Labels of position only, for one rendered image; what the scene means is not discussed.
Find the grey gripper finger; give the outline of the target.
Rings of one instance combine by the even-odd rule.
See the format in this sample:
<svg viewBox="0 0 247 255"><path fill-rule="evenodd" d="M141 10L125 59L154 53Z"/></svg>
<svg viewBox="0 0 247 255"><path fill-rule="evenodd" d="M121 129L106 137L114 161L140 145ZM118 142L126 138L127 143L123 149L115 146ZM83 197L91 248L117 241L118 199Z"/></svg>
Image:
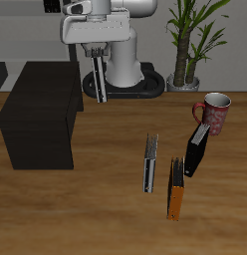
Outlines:
<svg viewBox="0 0 247 255"><path fill-rule="evenodd" d="M103 49L103 56L109 55L109 50L110 50L111 44L112 44L112 42L106 42L106 45Z"/></svg>
<svg viewBox="0 0 247 255"><path fill-rule="evenodd" d="M89 49L88 43L82 43L81 46L83 47L83 49L85 50L85 56L86 57L91 57L92 56L92 49Z"/></svg>

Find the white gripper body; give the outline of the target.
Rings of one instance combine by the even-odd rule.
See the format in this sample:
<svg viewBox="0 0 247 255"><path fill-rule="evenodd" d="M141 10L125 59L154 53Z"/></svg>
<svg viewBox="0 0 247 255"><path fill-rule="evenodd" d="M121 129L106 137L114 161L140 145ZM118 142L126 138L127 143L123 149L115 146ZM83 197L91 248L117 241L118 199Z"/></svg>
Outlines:
<svg viewBox="0 0 247 255"><path fill-rule="evenodd" d="M64 44L114 42L129 39L129 14L112 13L106 21L87 21L85 15L68 15L61 20Z"/></svg>

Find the black book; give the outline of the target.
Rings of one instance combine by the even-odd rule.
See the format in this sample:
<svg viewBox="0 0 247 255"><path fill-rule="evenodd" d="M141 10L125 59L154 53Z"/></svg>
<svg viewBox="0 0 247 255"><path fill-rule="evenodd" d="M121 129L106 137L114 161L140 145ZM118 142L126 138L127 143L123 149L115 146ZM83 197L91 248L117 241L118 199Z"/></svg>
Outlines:
<svg viewBox="0 0 247 255"><path fill-rule="evenodd" d="M200 123L188 141L184 161L184 174L188 177L193 175L203 158L209 130L210 125Z"/></svg>

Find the striped grey book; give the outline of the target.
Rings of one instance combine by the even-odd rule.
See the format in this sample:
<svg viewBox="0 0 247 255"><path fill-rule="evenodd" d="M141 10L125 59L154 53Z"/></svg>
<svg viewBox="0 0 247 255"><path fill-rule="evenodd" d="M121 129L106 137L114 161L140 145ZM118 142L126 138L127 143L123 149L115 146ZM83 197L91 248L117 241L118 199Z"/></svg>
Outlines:
<svg viewBox="0 0 247 255"><path fill-rule="evenodd" d="M143 192L152 193L153 191L157 143L158 143L157 134L147 136L143 165L143 180L142 180Z"/></svg>

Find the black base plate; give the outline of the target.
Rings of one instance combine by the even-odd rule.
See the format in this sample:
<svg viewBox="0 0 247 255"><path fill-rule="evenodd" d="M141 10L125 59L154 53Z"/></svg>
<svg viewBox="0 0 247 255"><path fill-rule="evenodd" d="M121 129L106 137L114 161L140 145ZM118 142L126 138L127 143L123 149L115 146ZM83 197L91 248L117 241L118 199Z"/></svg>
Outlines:
<svg viewBox="0 0 247 255"><path fill-rule="evenodd" d="M144 79L134 87L117 88L106 83L108 99L152 99L159 97L165 89L164 78L154 70L150 62L140 63Z"/></svg>

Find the dark brown desk caddy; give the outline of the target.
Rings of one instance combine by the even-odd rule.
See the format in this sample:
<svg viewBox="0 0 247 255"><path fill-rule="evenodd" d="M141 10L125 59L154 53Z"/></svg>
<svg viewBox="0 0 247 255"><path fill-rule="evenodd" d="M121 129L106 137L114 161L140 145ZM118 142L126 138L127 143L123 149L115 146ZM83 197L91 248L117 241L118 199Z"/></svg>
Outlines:
<svg viewBox="0 0 247 255"><path fill-rule="evenodd" d="M15 169L72 169L76 113L84 109L77 62L28 62L0 112Z"/></svg>

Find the green pot plant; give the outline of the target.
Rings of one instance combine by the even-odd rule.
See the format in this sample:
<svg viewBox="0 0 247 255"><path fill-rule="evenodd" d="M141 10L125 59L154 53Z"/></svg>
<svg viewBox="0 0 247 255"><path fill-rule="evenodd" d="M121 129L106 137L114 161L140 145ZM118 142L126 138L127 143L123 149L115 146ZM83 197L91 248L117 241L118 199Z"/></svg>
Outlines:
<svg viewBox="0 0 247 255"><path fill-rule="evenodd" d="M177 52L174 72L166 79L168 92L198 91L200 81L194 76L197 63L201 60L209 60L206 54L210 50L226 44L226 41L220 41L224 28L208 38L214 21L203 28L200 24L229 2L230 0L218 0L211 4L211 0L208 0L200 10L197 10L196 0L177 0L177 12L170 9L173 19L167 22L167 26L172 24L176 29L175 32L171 31L171 35L174 39L172 44Z"/></svg>

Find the red patterned mug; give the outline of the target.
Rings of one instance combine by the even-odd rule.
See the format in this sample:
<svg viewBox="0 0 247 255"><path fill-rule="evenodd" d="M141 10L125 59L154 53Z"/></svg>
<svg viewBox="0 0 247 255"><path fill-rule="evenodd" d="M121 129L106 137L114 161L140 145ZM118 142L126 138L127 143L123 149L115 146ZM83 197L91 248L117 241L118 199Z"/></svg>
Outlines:
<svg viewBox="0 0 247 255"><path fill-rule="evenodd" d="M231 100L228 96L220 93L209 93L204 97L203 103L196 103L192 107L194 119L200 124L210 125L209 134L211 136L219 135L226 115L228 113ZM196 115L196 109L202 107L202 120Z"/></svg>

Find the orange book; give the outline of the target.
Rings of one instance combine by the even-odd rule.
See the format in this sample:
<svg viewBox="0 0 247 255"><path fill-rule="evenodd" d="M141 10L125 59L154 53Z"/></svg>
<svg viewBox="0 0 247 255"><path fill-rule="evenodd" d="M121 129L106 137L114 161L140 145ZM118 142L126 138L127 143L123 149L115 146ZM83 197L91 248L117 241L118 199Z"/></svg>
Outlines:
<svg viewBox="0 0 247 255"><path fill-rule="evenodd" d="M167 219L177 221L184 191L184 158L172 158L168 180Z"/></svg>

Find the black background object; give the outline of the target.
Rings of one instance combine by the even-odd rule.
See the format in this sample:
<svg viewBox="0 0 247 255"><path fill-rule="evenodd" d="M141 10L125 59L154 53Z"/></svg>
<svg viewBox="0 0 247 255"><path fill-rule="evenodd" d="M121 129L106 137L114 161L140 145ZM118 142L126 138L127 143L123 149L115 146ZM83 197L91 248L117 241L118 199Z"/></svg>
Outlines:
<svg viewBox="0 0 247 255"><path fill-rule="evenodd" d="M60 0L43 0L44 10L46 13L60 13Z"/></svg>

